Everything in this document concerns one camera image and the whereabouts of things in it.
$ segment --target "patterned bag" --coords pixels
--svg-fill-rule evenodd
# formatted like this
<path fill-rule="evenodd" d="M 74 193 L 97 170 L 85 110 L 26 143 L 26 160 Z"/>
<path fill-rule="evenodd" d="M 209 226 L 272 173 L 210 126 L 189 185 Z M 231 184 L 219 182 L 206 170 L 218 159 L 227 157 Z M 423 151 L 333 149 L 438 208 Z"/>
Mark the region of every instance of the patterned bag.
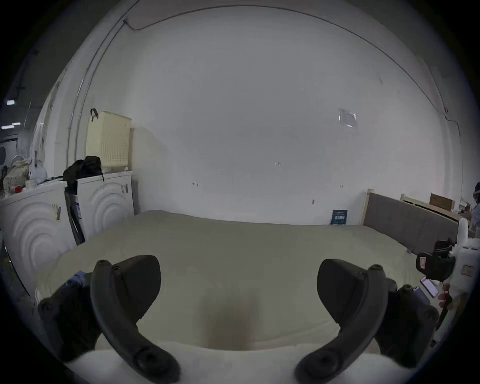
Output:
<path fill-rule="evenodd" d="M 28 180 L 28 159 L 15 161 L 8 170 L 7 176 L 3 179 L 5 195 L 15 193 L 16 187 L 25 188 Z"/>

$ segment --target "electrical cable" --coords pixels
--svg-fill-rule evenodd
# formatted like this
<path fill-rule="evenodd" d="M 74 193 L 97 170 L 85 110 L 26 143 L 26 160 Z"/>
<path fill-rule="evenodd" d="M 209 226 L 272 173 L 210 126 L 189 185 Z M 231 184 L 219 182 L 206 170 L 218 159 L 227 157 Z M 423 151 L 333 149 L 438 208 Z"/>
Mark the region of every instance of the electrical cable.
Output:
<path fill-rule="evenodd" d="M 438 90 L 438 94 L 440 95 L 440 99 L 442 101 L 442 105 L 444 107 L 444 111 L 445 113 L 448 112 L 447 108 L 445 108 L 445 102 L 444 102 L 444 98 L 442 97 L 442 93 L 440 92 L 440 89 L 438 88 L 438 84 L 437 84 L 437 81 L 435 80 L 435 77 L 432 73 L 432 70 L 430 69 L 430 67 L 427 65 L 427 68 L 428 70 L 430 71 L 430 75 L 432 75 L 432 79 L 433 79 L 433 82 L 435 83 L 435 86 L 437 87 L 437 90 Z M 461 156 L 461 159 L 462 159 L 462 184 L 460 186 L 460 201 L 458 202 L 458 212 L 460 213 L 460 204 L 462 203 L 463 200 L 463 150 L 462 150 L 462 133 L 460 131 L 460 126 L 458 125 L 458 122 L 456 122 L 455 120 L 450 120 L 447 115 L 445 115 L 445 113 L 442 113 L 442 115 L 445 117 L 445 120 L 447 121 L 450 121 L 452 123 L 455 123 L 456 124 L 456 127 L 458 128 L 458 141 L 460 143 L 460 156 Z"/>
<path fill-rule="evenodd" d="M 381 53 L 383 53 L 385 56 L 387 56 L 391 61 L 393 61 L 412 81 L 413 83 L 418 87 L 418 89 L 423 93 L 423 95 L 427 98 L 427 100 L 430 102 L 430 104 L 432 105 L 433 109 L 435 109 L 437 111 L 437 113 L 443 115 L 443 117 L 445 118 L 445 120 L 447 121 L 450 121 L 450 122 L 454 122 L 458 128 L 458 137 L 460 139 L 460 152 L 461 152 L 461 156 L 462 156 L 462 185 L 461 185 L 461 191 L 460 191 L 460 202 L 459 204 L 462 202 L 463 200 L 463 151 L 462 151 L 462 140 L 461 140 L 461 132 L 460 132 L 460 126 L 458 124 L 458 122 L 456 122 L 455 120 L 450 120 L 447 115 L 445 114 L 445 103 L 444 103 L 444 100 L 443 100 L 443 97 L 442 97 L 442 94 L 440 93 L 440 90 L 438 89 L 438 85 L 437 85 L 437 82 L 435 81 L 435 78 L 433 77 L 433 74 L 432 74 L 432 71 L 430 70 L 430 67 L 429 68 L 429 71 L 430 71 L 430 74 L 432 75 L 432 78 L 433 78 L 433 81 L 435 82 L 435 85 L 437 86 L 437 90 L 438 90 L 438 93 L 440 94 L 440 99 L 442 100 L 442 104 L 443 104 L 443 107 L 444 107 L 444 111 L 441 112 L 438 110 L 438 108 L 435 106 L 435 104 L 430 100 L 430 98 L 427 96 L 427 94 L 423 91 L 422 87 L 420 87 L 420 85 L 415 81 L 415 79 L 398 63 L 395 61 L 394 58 L 392 58 L 388 53 L 386 53 L 385 51 L 383 51 L 381 48 L 379 48 L 378 46 L 376 46 L 374 43 L 370 42 L 369 40 L 365 39 L 364 37 L 356 34 L 355 32 L 352 32 L 350 31 L 349 29 L 341 26 L 341 25 L 338 25 L 338 24 L 335 24 L 327 19 L 324 19 L 320 16 L 315 16 L 315 15 L 312 15 L 312 14 L 309 14 L 309 13 L 306 13 L 306 12 L 302 12 L 302 11 L 297 11 L 297 10 L 293 10 L 293 9 L 289 9 L 289 8 L 284 8 L 284 7 L 276 7 L 276 6 L 270 6 L 270 5 L 258 5 L 258 4 L 251 4 L 251 5 L 248 5 L 248 4 L 231 4 L 231 5 L 217 5 L 217 6 L 212 6 L 212 7 L 204 7 L 204 8 L 198 8 L 198 9 L 195 9 L 195 10 L 191 10 L 191 11 L 186 11 L 186 12 L 181 12 L 181 13 L 178 13 L 178 14 L 175 14 L 173 16 L 169 16 L 169 17 L 166 17 L 164 19 L 161 19 L 159 21 L 156 21 L 154 23 L 151 23 L 151 24 L 148 24 L 148 25 L 145 25 L 141 28 L 133 28 L 129 22 L 128 22 L 128 18 L 126 18 L 123 22 L 127 25 L 127 27 L 129 27 L 132 31 L 142 31 L 148 27 L 151 27 L 155 24 L 158 24 L 158 23 L 161 23 L 161 22 L 164 22 L 166 20 L 170 20 L 170 19 L 173 19 L 174 17 L 178 17 L 178 16 L 184 16 L 184 15 L 187 15 L 189 13 L 194 13 L 194 12 L 200 12 L 200 11 L 207 11 L 207 10 L 211 10 L 211 9 L 217 9 L 217 8 L 239 8 L 239 7 L 255 7 L 255 8 L 271 8 L 271 9 L 278 9 L 278 10 L 281 10 L 281 11 L 288 11 L 288 12 L 294 12 L 294 13 L 299 13 L 299 14 L 302 14 L 302 15 L 305 15 L 305 16 L 309 16 L 309 17 L 313 17 L 315 19 L 318 19 L 318 20 L 322 20 L 326 23 L 329 23 L 331 25 L 334 25 L 340 29 L 343 29 L 344 31 L 347 31 L 347 32 L 350 32 L 351 34 L 355 35 L 356 37 L 360 38 L 361 40 L 365 41 L 366 43 L 370 44 L 372 47 L 376 48 L 378 51 L 380 51 Z"/>

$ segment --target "white plastic container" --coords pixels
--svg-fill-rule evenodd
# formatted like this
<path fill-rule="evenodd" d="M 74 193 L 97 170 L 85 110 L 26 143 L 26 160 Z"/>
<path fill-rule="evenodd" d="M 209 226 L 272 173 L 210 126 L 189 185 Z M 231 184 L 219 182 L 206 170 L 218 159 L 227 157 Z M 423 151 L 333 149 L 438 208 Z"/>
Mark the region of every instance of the white plastic container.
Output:
<path fill-rule="evenodd" d="M 132 119 L 102 111 L 88 123 L 85 154 L 98 156 L 102 169 L 128 166 Z"/>

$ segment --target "cardboard box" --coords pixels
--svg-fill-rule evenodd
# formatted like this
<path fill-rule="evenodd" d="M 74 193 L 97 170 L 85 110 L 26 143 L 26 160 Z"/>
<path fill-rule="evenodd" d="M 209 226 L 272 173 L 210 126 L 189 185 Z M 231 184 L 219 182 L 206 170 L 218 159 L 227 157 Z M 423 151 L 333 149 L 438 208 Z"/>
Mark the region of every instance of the cardboard box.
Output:
<path fill-rule="evenodd" d="M 430 205 L 442 208 L 445 211 L 451 212 L 455 207 L 455 202 L 453 200 L 447 199 L 439 195 L 431 194 L 430 195 Z"/>

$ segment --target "blue sign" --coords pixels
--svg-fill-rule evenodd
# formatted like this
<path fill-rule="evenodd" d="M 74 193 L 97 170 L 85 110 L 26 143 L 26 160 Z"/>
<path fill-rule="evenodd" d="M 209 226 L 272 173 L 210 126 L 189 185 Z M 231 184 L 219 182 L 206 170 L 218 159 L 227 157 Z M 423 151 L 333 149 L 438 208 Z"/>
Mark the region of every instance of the blue sign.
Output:
<path fill-rule="evenodd" d="M 332 214 L 332 222 L 330 224 L 342 224 L 347 223 L 347 213 L 345 209 L 334 209 Z"/>

